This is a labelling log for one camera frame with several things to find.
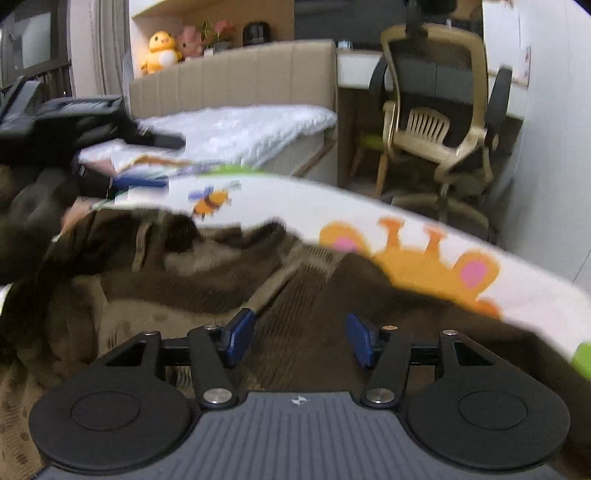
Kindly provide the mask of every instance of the plush toy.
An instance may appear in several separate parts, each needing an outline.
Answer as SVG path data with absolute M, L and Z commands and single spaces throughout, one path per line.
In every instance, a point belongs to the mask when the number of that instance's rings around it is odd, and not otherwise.
M 177 45 L 185 59 L 203 57 L 201 32 L 197 27 L 192 25 L 184 27 L 183 32 L 177 37 Z
M 142 71 L 150 74 L 180 62 L 183 55 L 176 48 L 177 43 L 170 33 L 156 32 L 150 38 L 150 53 L 142 64 Z

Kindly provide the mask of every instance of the cartoon bee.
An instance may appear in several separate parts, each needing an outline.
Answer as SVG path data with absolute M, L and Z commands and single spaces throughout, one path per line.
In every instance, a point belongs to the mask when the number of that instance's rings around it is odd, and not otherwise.
M 230 191 L 240 190 L 240 188 L 239 181 L 232 181 L 219 190 L 214 190 L 210 185 L 200 192 L 191 192 L 189 202 L 197 202 L 193 207 L 193 214 L 201 216 L 201 220 L 205 220 L 206 215 L 213 216 L 213 213 L 217 212 L 222 205 L 232 203 Z

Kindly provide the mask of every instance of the yellow duck plush toy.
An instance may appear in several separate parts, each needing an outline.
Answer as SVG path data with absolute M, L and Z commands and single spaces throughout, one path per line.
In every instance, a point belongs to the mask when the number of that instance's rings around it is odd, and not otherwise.
M 174 37 L 167 32 L 156 32 L 150 38 L 150 53 L 142 63 L 142 71 L 148 74 L 178 63 L 183 58 Z

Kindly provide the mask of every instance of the window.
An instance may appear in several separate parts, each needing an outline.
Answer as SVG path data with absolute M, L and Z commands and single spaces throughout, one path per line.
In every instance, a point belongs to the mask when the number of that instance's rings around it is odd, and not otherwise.
M 25 0 L 5 18 L 0 87 L 24 75 L 46 83 L 51 98 L 71 93 L 66 18 L 67 0 Z

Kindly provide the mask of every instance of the potted plant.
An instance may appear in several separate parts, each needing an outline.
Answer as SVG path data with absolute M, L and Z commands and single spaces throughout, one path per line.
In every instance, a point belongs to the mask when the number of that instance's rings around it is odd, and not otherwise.
M 229 20 L 220 20 L 215 25 L 206 21 L 202 28 L 203 45 L 212 48 L 214 52 L 228 50 L 230 39 L 236 33 L 236 25 Z

